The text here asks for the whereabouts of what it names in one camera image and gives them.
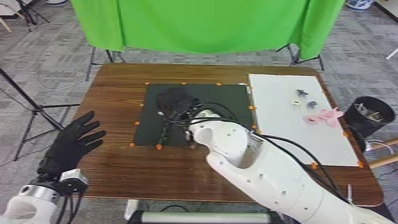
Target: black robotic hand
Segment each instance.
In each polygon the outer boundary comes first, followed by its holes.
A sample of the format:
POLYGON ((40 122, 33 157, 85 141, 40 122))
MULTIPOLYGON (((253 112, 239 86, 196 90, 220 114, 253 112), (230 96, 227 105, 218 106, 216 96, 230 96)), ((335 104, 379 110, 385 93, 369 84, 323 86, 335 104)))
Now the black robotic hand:
POLYGON ((90 111, 67 125, 63 131, 58 133, 53 145, 45 151, 44 158, 38 163, 38 174, 49 174, 58 177, 61 172, 76 168, 83 155, 102 144, 101 137, 106 135, 104 131, 83 135, 99 127, 99 121, 88 123, 93 118, 90 111))

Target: wooden table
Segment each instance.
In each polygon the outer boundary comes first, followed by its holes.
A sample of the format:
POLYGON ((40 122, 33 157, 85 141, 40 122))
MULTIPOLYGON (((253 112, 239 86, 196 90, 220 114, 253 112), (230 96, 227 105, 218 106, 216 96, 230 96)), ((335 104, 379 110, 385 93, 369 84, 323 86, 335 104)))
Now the wooden table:
MULTIPOLYGON (((161 64, 102 65, 76 116, 95 111, 106 130, 104 144, 85 156, 79 167, 88 178, 88 197, 253 202, 205 164, 207 149, 129 147, 134 121, 149 83, 248 83, 248 73, 316 76, 335 106, 317 72, 300 67, 161 64)), ((353 202, 381 203, 381 190, 358 146, 349 137, 364 168, 330 167, 340 191, 351 184, 353 202)))

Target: orange marker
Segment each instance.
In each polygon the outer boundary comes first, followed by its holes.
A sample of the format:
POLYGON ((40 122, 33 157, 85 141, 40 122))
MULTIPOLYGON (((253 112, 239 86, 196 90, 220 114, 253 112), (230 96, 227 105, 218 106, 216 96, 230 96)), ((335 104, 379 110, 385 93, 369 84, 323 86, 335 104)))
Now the orange marker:
POLYGON ((317 168, 316 162, 312 162, 310 167, 312 167, 312 170, 316 170, 317 168))

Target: pink object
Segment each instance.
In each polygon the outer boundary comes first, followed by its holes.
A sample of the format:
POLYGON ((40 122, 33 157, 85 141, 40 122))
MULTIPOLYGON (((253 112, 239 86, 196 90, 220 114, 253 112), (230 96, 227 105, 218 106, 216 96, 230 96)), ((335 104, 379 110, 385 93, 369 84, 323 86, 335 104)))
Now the pink object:
POLYGON ((316 124, 317 121, 319 121, 319 117, 317 117, 317 116, 307 116, 307 117, 305 117, 305 121, 307 121, 308 123, 316 124))
POLYGON ((344 113, 339 111, 337 107, 332 110, 321 110, 319 115, 307 116, 305 120, 310 123, 316 123, 319 120, 324 120, 326 125, 335 128, 339 124, 339 117, 344 115, 344 113))

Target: small object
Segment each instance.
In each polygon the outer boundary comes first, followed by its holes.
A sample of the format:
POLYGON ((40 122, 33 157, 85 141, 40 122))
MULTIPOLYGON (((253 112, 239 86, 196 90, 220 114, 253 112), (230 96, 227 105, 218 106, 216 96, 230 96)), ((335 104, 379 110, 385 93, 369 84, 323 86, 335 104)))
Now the small object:
POLYGON ((358 168, 364 168, 364 163, 360 161, 356 161, 356 166, 358 168))
POLYGON ((298 107, 298 106, 301 105, 300 100, 292 100, 291 104, 292 104, 292 106, 296 106, 296 107, 298 107))
POLYGON ((344 115, 340 111, 337 111, 337 107, 332 110, 319 111, 319 118, 326 121, 326 125, 335 128, 339 124, 337 118, 344 115))
POLYGON ((307 103, 307 108, 308 108, 308 109, 314 109, 316 105, 317 105, 317 103, 316 103, 314 101, 310 101, 310 102, 307 103))
POLYGON ((316 168, 317 168, 316 162, 312 162, 310 167, 312 167, 312 170, 316 170, 316 168))
POLYGON ((319 121, 317 116, 305 116, 303 119, 305 119, 305 121, 307 121, 308 123, 312 123, 312 124, 316 124, 317 121, 319 121))
POLYGON ((307 92, 301 89, 298 89, 296 90, 296 95, 298 95, 298 97, 305 97, 307 96, 307 92))

